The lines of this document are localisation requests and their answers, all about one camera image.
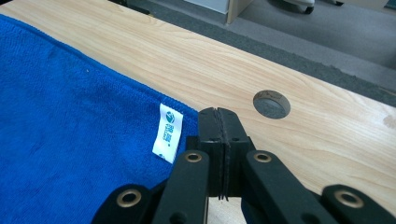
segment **gray floor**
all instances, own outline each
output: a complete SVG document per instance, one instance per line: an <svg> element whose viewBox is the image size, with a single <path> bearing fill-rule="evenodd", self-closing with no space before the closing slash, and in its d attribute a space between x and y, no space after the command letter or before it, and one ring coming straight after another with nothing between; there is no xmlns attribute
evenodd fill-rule
<svg viewBox="0 0 396 224"><path fill-rule="evenodd" d="M331 0L305 15L281 0L254 0L227 25L225 15L182 0L149 1L396 91L396 16Z"/></svg>

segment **blue towel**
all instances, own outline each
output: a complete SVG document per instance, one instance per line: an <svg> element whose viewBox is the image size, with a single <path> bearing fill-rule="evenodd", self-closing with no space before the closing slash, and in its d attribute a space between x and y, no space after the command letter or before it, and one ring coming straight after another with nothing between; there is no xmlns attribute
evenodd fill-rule
<svg viewBox="0 0 396 224"><path fill-rule="evenodd" d="M153 188L160 104L197 112L20 21L0 15L0 223L89 223L114 189Z"/></svg>

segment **wooden table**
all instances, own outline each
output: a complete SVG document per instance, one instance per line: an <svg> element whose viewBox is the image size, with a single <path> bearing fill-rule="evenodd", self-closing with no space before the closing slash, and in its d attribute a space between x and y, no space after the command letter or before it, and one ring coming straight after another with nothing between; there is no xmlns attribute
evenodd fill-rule
<svg viewBox="0 0 396 224"><path fill-rule="evenodd" d="M231 109L308 189L349 185L396 215L396 108L106 0L15 0L0 13L197 110ZM287 97L289 115L259 114L263 90ZM239 210L211 200L209 222L241 223Z"/></svg>

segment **care label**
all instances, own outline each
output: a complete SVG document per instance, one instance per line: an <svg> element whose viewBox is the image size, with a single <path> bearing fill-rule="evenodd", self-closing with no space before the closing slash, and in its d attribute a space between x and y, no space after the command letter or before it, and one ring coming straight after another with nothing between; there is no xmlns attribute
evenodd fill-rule
<svg viewBox="0 0 396 224"><path fill-rule="evenodd" d="M163 104L160 105L160 114L160 125L152 152L173 163L181 136L183 115Z"/></svg>

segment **chair wheel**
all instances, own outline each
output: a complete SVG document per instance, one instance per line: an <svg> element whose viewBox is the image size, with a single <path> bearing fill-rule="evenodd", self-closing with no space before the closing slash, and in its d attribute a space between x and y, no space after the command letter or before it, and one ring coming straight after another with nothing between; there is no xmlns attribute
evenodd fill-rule
<svg viewBox="0 0 396 224"><path fill-rule="evenodd" d="M314 7L307 7L306 10L305 10L305 14L309 15L313 11L314 11Z"/></svg>

